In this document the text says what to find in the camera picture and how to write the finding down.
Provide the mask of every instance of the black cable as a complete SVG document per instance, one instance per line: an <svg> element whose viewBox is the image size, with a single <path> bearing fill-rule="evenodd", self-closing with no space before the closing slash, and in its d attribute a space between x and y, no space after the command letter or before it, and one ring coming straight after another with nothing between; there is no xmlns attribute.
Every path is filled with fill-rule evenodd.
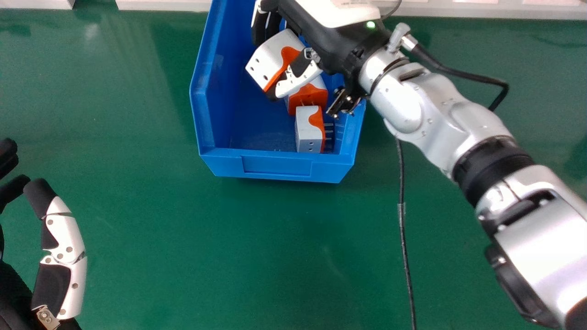
<svg viewBox="0 0 587 330"><path fill-rule="evenodd" d="M398 0L397 1L397 5L395 6L395 8L393 8L390 12L388 12L387 14L381 16L381 20L385 21L386 19L388 19L390 16L392 16L399 8L400 5L402 4L402 0Z"/></svg>
<svg viewBox="0 0 587 330"><path fill-rule="evenodd" d="M406 244L406 202L404 195L406 191L406 174L405 164L403 158L402 142L396 139L397 156L400 162L400 195L397 203L397 212L400 226L400 241L402 242L402 256L404 262L404 272L406 274L407 294L410 300L410 316L411 316L411 330L416 330L416 305L414 303L414 289L411 285L410 264L407 259L407 244Z"/></svg>
<svg viewBox="0 0 587 330"><path fill-rule="evenodd" d="M437 59L435 59L430 53L428 53L428 51L424 47L422 47L420 44L417 44L414 47L414 49L411 50L411 53L414 54L416 57L418 57L420 60L423 60L423 61L427 62L428 64L430 64L435 69L442 71L444 73L447 73L449 75L465 78L465 79L472 80L475 82L487 83L487 84L491 84L491 85L500 86L501 93L495 98L493 103L488 107L488 109L490 111L495 111L495 109L500 105L501 101L503 101L505 99L508 92L510 91L510 85L503 80L499 80L499 79L491 78L491 77L486 77L486 76L475 75L473 73L468 73L465 71L460 71L457 69L453 69L453 68L449 68L447 66L444 66Z"/></svg>

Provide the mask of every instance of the robotic hand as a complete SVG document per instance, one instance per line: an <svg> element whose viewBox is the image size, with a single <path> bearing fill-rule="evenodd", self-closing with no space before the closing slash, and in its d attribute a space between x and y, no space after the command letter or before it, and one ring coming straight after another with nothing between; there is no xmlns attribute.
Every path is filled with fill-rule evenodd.
<svg viewBox="0 0 587 330"><path fill-rule="evenodd" d="M16 143L0 142L0 179L18 164ZM18 176L0 187L0 214L22 193L42 222L41 259L31 293L16 271L2 260L4 235L0 226L0 330L80 329L74 317L82 309L86 286L86 249L76 220L47 181Z"/></svg>
<svg viewBox="0 0 587 330"><path fill-rule="evenodd" d="M587 329L587 204L535 164L492 111L445 76L410 63L401 49L446 69L407 25L388 31L369 1L257 0L254 43L278 33L282 18L311 48L278 77L275 90L287 88L274 95L287 95L308 72L342 74L345 87L327 113L350 113L368 98L391 134L458 184L492 241L485 256L518 312L550 328Z"/></svg>

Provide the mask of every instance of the green surface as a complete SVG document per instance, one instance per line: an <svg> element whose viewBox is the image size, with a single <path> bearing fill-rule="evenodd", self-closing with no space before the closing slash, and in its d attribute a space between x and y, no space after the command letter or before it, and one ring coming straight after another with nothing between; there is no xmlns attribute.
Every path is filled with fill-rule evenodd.
<svg viewBox="0 0 587 330"><path fill-rule="evenodd" d="M390 20L390 26L397 22ZM17 173L45 177L89 258L84 329L409 329L394 142L369 111L338 186L214 177L187 95L204 14L0 11L0 135ZM585 22L405 18L448 65L512 85L498 109L538 161L586 195ZM456 81L488 104L493 87ZM420 329L538 329L483 257L459 190L414 148L407 235ZM6 260L32 286L39 222L0 218Z"/></svg>

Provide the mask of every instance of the green tabletop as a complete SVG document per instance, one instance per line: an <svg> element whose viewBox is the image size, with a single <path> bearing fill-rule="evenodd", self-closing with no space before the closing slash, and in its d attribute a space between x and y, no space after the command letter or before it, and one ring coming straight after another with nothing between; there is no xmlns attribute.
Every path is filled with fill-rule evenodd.
<svg viewBox="0 0 587 330"><path fill-rule="evenodd" d="M104 0L0 11L0 136L19 143L13 175L46 178L77 218L89 260L81 326L409 329L397 156L380 117L368 111L337 186L214 177L188 98L205 19ZM585 22L401 21L446 64L508 80L498 114L585 198ZM498 92L456 84L482 104ZM459 189L416 148L406 158L420 329L538 329L496 283ZM0 221L5 259L32 287L40 223L24 198Z"/></svg>

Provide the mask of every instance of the blue bin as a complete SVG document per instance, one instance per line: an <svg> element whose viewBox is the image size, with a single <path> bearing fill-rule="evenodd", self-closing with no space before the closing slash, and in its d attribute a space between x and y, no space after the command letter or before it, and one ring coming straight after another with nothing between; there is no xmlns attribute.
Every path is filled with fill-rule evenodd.
<svg viewBox="0 0 587 330"><path fill-rule="evenodd" d="M339 183L355 163L365 101L334 123L331 153L297 153L294 118L270 102L244 66L254 0L213 0L190 86L200 156L214 175ZM323 76L333 102L341 76Z"/></svg>

